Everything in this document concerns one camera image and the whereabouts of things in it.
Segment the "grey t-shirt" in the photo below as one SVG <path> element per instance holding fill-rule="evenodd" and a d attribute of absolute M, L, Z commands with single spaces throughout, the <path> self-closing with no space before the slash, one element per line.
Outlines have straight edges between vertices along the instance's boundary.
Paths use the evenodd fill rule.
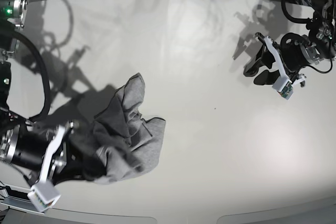
<path fill-rule="evenodd" d="M 80 124 L 70 142 L 83 155 L 80 175 L 97 184 L 112 184 L 154 170 L 160 158 L 166 121 L 145 120 L 139 111 L 145 95 L 140 73 L 130 77 L 91 123 Z"/>

